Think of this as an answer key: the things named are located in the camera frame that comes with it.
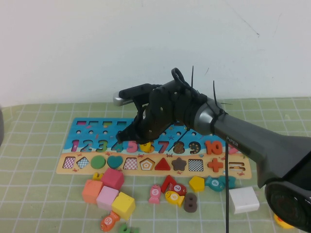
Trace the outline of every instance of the wooden puzzle board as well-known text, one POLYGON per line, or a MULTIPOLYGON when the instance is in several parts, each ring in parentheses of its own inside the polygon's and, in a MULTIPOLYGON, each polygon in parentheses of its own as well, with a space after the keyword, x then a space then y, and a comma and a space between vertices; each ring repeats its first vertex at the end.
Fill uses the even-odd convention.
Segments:
MULTIPOLYGON (((186 131, 184 126, 173 125, 159 139, 152 142, 152 152, 142 151, 135 142, 117 143, 115 135, 133 121, 132 118, 75 118, 72 122, 56 172, 58 174, 94 174, 104 173, 109 162, 115 162, 115 169, 131 176, 175 177, 219 177, 225 174, 225 142, 217 136, 200 135, 189 131, 176 143, 186 131), (93 168, 94 157, 105 159, 102 168, 93 168), (162 160, 169 170, 156 170, 162 160), (173 164, 178 158, 183 160, 182 168, 173 164), (207 165, 220 166, 218 172, 207 165)), ((229 176, 239 179, 251 179, 249 160, 237 152, 229 155, 229 176)))

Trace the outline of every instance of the checkered square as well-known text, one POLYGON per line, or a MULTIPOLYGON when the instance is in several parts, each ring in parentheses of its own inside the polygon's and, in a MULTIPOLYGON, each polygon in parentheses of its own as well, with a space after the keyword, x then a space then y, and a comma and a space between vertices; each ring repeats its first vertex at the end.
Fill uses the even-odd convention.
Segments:
POLYGON ((89 164, 89 161, 87 160, 86 157, 83 157, 82 159, 80 159, 78 162, 77 162, 77 165, 80 169, 84 168, 86 165, 89 164))
POLYGON ((63 168, 73 168, 75 157, 66 157, 63 168))
POLYGON ((203 171, 202 159, 189 159, 189 171, 203 171))
POLYGON ((123 169, 137 170, 137 158, 126 158, 123 169))

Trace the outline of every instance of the green grid mat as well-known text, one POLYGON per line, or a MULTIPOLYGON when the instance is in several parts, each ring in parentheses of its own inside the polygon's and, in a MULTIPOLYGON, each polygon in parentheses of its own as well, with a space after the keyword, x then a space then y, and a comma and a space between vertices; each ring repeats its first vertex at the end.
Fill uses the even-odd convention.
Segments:
MULTIPOLYGON (((311 136, 311 99, 222 100, 225 110, 237 118, 284 135, 311 136)), ((2 233, 100 233, 108 212, 82 199, 89 176, 58 175, 56 165, 71 122, 75 117, 134 117, 133 104, 112 103, 32 104, 4 108, 5 138, 0 147, 0 232, 2 233)), ((253 186, 260 208, 230 214, 231 233, 297 233, 275 224, 272 212, 253 178, 237 180, 237 187, 253 186)), ((150 187, 162 177, 125 177, 122 192, 136 200, 136 210, 127 224, 140 233, 225 232, 225 191, 209 188, 198 196, 198 210, 189 214, 170 205, 164 195, 160 205, 148 204, 150 187)), ((189 178, 177 182, 189 188, 189 178)), ((117 233, 121 220, 111 231, 117 233)))

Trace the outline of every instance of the white wall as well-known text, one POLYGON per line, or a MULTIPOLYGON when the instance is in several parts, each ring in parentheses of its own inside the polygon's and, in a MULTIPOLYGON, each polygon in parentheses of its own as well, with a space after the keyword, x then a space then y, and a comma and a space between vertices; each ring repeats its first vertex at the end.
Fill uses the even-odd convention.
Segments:
POLYGON ((310 25, 310 0, 2 0, 0 104, 112 101, 192 65, 220 99, 309 96, 310 25))

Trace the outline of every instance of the white block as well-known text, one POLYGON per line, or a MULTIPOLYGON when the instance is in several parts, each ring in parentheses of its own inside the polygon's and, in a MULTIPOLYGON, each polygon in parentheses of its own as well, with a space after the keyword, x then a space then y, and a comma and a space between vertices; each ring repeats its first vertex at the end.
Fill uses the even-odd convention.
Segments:
POLYGON ((230 189, 229 206, 234 214, 258 210, 259 201, 253 187, 230 189))

